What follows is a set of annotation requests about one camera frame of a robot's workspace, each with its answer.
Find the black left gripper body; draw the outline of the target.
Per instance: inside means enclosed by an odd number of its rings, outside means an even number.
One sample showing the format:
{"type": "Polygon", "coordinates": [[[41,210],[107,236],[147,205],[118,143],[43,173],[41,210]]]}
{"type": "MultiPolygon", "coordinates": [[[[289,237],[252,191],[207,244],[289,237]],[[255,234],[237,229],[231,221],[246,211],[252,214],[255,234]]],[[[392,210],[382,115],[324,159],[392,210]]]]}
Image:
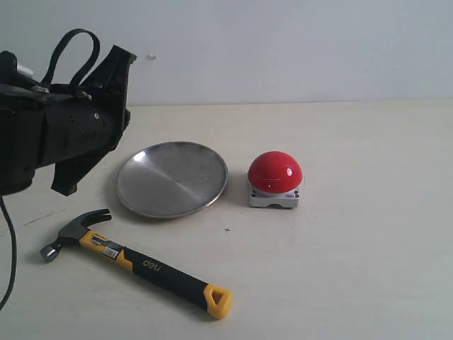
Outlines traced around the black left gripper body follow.
{"type": "Polygon", "coordinates": [[[43,105],[37,166],[116,148],[124,131],[124,89],[88,87],[80,96],[34,89],[43,105]]]}

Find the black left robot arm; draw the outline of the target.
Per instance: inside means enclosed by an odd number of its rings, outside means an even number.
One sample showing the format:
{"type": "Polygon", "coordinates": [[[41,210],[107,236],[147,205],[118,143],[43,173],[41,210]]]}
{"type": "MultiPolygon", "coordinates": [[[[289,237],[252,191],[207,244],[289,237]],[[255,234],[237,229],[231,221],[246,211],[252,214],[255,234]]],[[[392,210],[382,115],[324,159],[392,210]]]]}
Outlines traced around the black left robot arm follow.
{"type": "Polygon", "coordinates": [[[20,74],[16,56],[1,52],[1,194],[28,188],[36,169],[53,164],[52,190],[70,196],[113,151],[130,121],[129,70],[136,56],[113,46],[79,85],[38,82],[20,74]]]}

